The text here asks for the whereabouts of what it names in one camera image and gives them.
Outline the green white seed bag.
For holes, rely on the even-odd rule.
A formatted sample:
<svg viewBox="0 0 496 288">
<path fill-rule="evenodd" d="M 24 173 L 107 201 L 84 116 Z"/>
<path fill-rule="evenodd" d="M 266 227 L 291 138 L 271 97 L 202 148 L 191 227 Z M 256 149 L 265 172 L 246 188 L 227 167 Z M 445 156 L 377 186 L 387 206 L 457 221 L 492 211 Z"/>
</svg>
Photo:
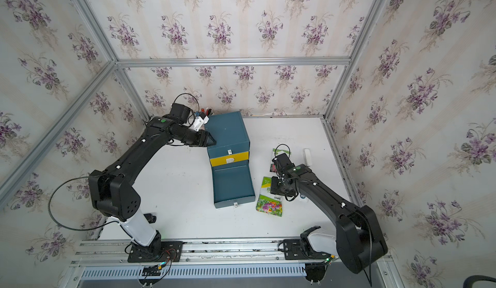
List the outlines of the green white seed bag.
<svg viewBox="0 0 496 288">
<path fill-rule="evenodd" d="M 274 157 L 272 158 L 270 171 L 272 173 L 282 172 L 285 168 L 289 167 L 292 164 L 292 161 L 290 160 L 291 151 L 280 149 L 273 150 Z"/>
</svg>

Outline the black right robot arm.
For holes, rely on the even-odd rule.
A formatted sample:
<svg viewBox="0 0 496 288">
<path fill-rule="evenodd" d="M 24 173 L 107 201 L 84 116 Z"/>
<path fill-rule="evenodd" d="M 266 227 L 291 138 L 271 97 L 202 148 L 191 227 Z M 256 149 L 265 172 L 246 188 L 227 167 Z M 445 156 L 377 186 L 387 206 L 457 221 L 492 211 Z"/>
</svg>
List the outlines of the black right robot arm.
<svg viewBox="0 0 496 288">
<path fill-rule="evenodd" d="M 320 260 L 328 264 L 338 258 L 354 274 L 387 255 L 388 247 L 376 213 L 367 205 L 346 200 L 325 185 L 304 164 L 295 165 L 286 153 L 273 158 L 276 174 L 271 193 L 294 201 L 304 196 L 312 201 L 334 225 L 324 232 L 319 225 L 301 233 L 298 239 L 284 240 L 288 260 Z"/>
</svg>

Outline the green colourful seed bag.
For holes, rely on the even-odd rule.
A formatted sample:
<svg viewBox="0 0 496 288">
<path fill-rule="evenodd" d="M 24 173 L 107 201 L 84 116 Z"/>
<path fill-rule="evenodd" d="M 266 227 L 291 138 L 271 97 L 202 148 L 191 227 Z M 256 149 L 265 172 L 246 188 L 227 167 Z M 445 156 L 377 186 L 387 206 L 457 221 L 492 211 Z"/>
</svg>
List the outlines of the green colourful seed bag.
<svg viewBox="0 0 496 288">
<path fill-rule="evenodd" d="M 283 205 L 281 197 L 271 193 L 271 177 L 263 177 L 255 209 L 260 213 L 282 217 Z"/>
</svg>

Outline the yellow drawer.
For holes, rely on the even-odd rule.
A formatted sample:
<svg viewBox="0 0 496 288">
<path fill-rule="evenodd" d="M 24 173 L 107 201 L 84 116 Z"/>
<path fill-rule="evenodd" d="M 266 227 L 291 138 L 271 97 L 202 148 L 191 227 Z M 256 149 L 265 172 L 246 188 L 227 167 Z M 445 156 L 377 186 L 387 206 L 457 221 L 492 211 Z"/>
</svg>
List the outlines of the yellow drawer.
<svg viewBox="0 0 496 288">
<path fill-rule="evenodd" d="M 227 156 L 221 156 L 217 158 L 211 158 L 210 163 L 212 167 L 217 167 L 221 165 L 233 164 L 236 162 L 247 161 L 249 160 L 249 151 L 240 152 L 240 153 L 232 153 Z"/>
</svg>

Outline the purple flower seed bag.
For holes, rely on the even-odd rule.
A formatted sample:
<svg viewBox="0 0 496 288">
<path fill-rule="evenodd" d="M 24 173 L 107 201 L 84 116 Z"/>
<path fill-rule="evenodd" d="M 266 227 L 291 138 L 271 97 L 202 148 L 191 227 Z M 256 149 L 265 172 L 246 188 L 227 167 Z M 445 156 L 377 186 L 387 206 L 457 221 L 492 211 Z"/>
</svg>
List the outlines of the purple flower seed bag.
<svg viewBox="0 0 496 288">
<path fill-rule="evenodd" d="M 304 195 L 300 195 L 299 196 L 299 201 L 301 201 L 302 203 L 305 203 L 306 204 L 309 201 L 309 199 L 306 196 L 304 196 Z"/>
</svg>

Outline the teal drawer cabinet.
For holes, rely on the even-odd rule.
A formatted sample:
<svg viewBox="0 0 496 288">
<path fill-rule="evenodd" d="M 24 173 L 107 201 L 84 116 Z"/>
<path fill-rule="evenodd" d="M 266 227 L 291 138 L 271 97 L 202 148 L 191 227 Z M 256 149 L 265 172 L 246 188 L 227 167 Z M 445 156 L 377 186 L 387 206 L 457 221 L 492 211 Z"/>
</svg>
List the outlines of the teal drawer cabinet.
<svg viewBox="0 0 496 288">
<path fill-rule="evenodd" d="M 217 141 L 217 144 L 207 147 L 209 159 L 250 152 L 250 139 L 240 111 L 210 116 L 205 130 Z"/>
</svg>

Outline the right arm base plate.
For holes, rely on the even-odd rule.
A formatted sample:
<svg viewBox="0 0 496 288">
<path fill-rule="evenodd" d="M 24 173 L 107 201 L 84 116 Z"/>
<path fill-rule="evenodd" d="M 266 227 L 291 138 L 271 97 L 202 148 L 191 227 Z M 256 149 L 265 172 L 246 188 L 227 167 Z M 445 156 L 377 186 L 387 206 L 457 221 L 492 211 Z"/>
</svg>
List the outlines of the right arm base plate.
<svg viewBox="0 0 496 288">
<path fill-rule="evenodd" d="M 285 239 L 278 243 L 277 250 L 282 252 L 285 260 L 326 260 L 331 255 L 314 251 L 307 241 Z"/>
</svg>

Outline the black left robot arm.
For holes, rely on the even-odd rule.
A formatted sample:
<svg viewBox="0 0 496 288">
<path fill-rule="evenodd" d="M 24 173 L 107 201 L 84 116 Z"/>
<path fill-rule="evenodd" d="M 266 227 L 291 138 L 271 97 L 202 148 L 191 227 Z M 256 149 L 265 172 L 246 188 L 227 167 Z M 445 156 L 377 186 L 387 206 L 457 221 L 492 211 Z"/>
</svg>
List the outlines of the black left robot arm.
<svg viewBox="0 0 496 288">
<path fill-rule="evenodd" d="M 152 157 L 175 140 L 189 147 L 216 145 L 213 135 L 204 129 L 192 129 L 169 115 L 154 117 L 125 154 L 103 171 L 94 170 L 89 177 L 93 208 L 117 219 L 131 242 L 147 250 L 159 248 L 161 237 L 142 213 L 141 197 L 133 185 Z"/>
</svg>

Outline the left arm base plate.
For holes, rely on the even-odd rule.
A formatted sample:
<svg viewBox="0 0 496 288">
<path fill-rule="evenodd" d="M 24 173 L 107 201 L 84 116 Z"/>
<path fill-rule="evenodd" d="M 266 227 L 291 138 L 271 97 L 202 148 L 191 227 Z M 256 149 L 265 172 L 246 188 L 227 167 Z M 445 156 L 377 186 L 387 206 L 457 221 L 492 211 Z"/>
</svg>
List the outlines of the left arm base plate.
<svg viewBox="0 0 496 288">
<path fill-rule="evenodd" d="M 146 263 L 146 262 L 165 262 L 171 259 L 173 262 L 179 262 L 183 242 L 181 241 L 161 241 L 160 245 L 155 244 L 144 247 L 134 242 L 130 243 L 130 249 L 125 250 L 128 254 L 128 263 Z"/>
</svg>

